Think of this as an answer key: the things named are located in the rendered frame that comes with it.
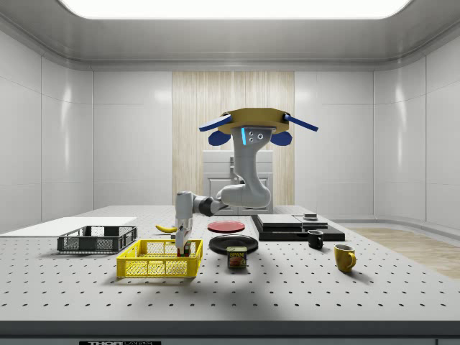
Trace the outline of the black plate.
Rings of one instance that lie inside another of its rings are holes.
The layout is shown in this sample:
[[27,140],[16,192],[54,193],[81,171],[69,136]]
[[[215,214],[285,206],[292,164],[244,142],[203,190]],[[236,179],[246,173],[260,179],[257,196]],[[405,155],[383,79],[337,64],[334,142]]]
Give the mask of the black plate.
[[258,248],[258,241],[250,236],[226,234],[216,236],[209,241],[209,248],[218,254],[226,254],[227,247],[246,247],[247,253],[251,253]]

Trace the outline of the white cabinet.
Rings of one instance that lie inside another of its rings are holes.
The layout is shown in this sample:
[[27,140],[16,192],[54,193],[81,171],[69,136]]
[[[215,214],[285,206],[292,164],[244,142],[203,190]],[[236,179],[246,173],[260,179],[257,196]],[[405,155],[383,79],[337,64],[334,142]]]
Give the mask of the white cabinet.
[[[264,208],[227,207],[216,215],[253,215],[273,212],[273,174],[272,150],[260,150],[257,153],[257,174],[262,184],[270,190],[272,199]],[[203,192],[202,195],[215,197],[227,185],[244,184],[244,181],[234,174],[234,152],[232,150],[204,150],[203,151]]]

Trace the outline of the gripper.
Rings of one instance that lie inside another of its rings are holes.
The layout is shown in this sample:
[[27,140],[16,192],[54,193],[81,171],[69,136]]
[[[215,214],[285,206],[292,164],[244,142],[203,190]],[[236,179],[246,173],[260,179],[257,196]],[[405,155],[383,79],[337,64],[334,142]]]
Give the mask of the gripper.
[[175,246],[178,249],[178,256],[185,254],[185,245],[190,238],[192,226],[192,218],[176,219]]

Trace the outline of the yellow basket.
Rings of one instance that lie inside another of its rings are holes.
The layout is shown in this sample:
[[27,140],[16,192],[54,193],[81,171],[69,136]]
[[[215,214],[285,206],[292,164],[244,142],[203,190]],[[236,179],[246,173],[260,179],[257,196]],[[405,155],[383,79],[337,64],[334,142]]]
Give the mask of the yellow basket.
[[174,239],[140,239],[116,258],[118,277],[195,277],[203,240],[188,242],[189,255],[179,257]]

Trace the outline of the white board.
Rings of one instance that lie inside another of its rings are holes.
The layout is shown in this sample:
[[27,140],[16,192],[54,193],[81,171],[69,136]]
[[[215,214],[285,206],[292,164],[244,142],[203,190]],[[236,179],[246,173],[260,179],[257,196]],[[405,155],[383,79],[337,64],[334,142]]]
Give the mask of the white board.
[[122,226],[135,219],[136,217],[64,217],[0,236],[60,236],[83,226]]

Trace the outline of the flat-sided can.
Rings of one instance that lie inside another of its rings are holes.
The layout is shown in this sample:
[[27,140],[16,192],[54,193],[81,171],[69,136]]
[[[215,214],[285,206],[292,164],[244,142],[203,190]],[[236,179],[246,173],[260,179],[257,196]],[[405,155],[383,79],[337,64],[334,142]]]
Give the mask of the flat-sided can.
[[227,247],[226,252],[229,268],[244,268],[247,266],[246,247]]

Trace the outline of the yellow mug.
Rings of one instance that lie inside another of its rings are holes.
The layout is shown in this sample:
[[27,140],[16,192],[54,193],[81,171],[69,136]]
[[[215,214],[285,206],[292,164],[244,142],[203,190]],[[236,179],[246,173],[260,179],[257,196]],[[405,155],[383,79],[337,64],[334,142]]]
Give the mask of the yellow mug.
[[333,250],[338,269],[342,272],[351,272],[357,263],[355,249],[349,245],[336,244]]

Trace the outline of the red plate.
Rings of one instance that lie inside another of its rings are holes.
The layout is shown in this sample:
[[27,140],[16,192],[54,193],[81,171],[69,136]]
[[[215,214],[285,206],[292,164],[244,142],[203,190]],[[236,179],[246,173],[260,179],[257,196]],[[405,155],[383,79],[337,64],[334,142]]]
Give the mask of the red plate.
[[245,225],[239,221],[214,221],[208,224],[208,230],[214,233],[231,234],[243,231]]

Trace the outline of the dark grey basket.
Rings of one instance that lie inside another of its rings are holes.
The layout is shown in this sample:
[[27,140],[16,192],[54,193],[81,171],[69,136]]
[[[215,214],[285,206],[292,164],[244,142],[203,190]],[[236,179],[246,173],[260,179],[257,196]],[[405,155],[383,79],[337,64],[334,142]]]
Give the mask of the dark grey basket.
[[57,238],[64,253],[118,253],[137,238],[136,226],[83,226]]

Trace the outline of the black stove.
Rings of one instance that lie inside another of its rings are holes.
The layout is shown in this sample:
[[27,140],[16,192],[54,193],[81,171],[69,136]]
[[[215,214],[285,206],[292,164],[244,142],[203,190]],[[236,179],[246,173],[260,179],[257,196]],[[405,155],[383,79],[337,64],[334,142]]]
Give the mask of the black stove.
[[308,230],[323,232],[325,241],[344,241],[345,233],[326,221],[291,214],[258,214],[252,220],[260,241],[307,241]]

